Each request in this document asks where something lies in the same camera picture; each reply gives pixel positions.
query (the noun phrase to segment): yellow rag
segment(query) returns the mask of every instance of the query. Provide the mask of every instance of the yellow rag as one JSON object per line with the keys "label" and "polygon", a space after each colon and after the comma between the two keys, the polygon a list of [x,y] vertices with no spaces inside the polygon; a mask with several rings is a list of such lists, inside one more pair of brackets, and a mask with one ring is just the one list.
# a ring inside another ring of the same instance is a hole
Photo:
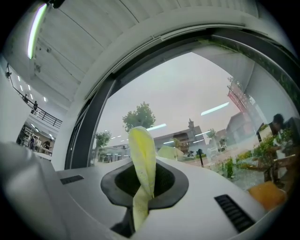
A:
{"label": "yellow rag", "polygon": [[137,231],[148,216],[148,201],[154,197],[156,152],[153,138],[144,127],[131,129],[128,138],[131,159],[141,183],[133,198],[133,219]]}

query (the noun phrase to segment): fluorescent light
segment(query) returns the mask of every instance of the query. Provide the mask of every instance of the fluorescent light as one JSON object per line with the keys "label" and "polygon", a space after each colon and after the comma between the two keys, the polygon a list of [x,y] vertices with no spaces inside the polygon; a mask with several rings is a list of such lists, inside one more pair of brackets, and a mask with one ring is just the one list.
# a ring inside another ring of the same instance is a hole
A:
{"label": "fluorescent light", "polygon": [[219,109],[221,109],[221,108],[223,108],[223,107],[226,107],[228,104],[229,104],[229,102],[224,103],[224,104],[222,104],[222,105],[220,105],[220,106],[211,108],[211,109],[209,109],[209,110],[206,110],[206,111],[204,111],[204,112],[201,113],[201,116],[206,115],[206,114],[211,113],[211,112],[214,112],[214,111],[216,111],[216,110],[219,110]]}
{"label": "fluorescent light", "polygon": [[162,127],[165,127],[167,126],[165,123],[163,124],[160,124],[160,125],[157,125],[155,127],[150,127],[150,128],[147,128],[148,131],[151,131],[151,130],[154,130],[154,129],[158,129],[158,128],[162,128]]}
{"label": "fluorescent light", "polygon": [[169,141],[169,142],[164,142],[164,144],[167,144],[167,143],[173,143],[174,141]]}
{"label": "fluorescent light", "polygon": [[30,31],[30,36],[29,36],[29,41],[28,41],[28,49],[27,49],[27,56],[29,59],[32,59],[33,56],[33,48],[34,48],[34,39],[36,37],[36,33],[38,30],[38,25],[39,22],[41,21],[41,18],[47,8],[47,4],[43,4],[37,11],[36,17],[33,21],[31,31]]}
{"label": "fluorescent light", "polygon": [[199,141],[196,141],[196,142],[193,142],[193,143],[198,143],[198,142],[201,142],[201,141],[204,141],[204,139],[202,139],[202,140],[199,140]]}
{"label": "fluorescent light", "polygon": [[206,133],[210,133],[210,132],[211,132],[211,131],[207,131],[207,132],[205,132],[205,133],[200,133],[200,134],[195,135],[195,137],[200,136],[200,135],[203,135],[203,134],[206,134]]}

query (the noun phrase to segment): black metal railing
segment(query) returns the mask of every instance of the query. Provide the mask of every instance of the black metal railing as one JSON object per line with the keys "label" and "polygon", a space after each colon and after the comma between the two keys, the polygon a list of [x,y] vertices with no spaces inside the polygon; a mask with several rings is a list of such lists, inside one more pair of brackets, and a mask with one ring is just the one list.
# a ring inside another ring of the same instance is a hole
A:
{"label": "black metal railing", "polygon": [[24,102],[26,102],[27,105],[32,108],[32,111],[31,111],[32,115],[37,116],[42,121],[45,121],[48,124],[50,124],[50,125],[52,125],[56,128],[60,128],[60,126],[62,124],[61,120],[53,117],[51,114],[45,112],[43,109],[41,109],[39,107],[37,107],[36,110],[35,110],[34,109],[34,103],[31,102],[29,99],[27,99],[28,101],[27,100],[25,101],[25,96],[22,93],[20,93],[16,88],[15,88],[15,90],[19,93],[20,96],[22,96],[22,99],[24,100]]}

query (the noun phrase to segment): black vent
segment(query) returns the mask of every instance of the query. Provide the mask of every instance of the black vent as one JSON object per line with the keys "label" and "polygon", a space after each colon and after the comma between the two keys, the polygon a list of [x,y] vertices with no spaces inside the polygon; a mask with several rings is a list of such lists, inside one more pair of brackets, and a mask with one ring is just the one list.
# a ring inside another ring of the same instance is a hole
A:
{"label": "black vent", "polygon": [[79,181],[79,180],[81,180],[81,179],[84,179],[84,177],[83,177],[83,176],[80,176],[80,175],[76,175],[76,176],[69,177],[69,178],[63,178],[63,179],[61,179],[60,181],[61,181],[61,183],[62,183],[63,185],[65,185],[65,184],[68,184],[68,183],[71,183],[71,182]]}
{"label": "black vent", "polygon": [[230,196],[221,195],[215,200],[239,233],[255,223]]}

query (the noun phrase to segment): glass window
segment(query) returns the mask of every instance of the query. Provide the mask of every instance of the glass window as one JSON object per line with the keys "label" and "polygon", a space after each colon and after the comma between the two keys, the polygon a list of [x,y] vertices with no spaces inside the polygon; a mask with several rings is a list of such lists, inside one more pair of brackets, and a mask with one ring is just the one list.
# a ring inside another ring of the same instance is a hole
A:
{"label": "glass window", "polygon": [[91,165],[130,157],[128,132],[143,126],[161,157],[215,171],[243,190],[272,181],[289,193],[300,118],[270,71],[215,44],[150,69],[108,99]]}

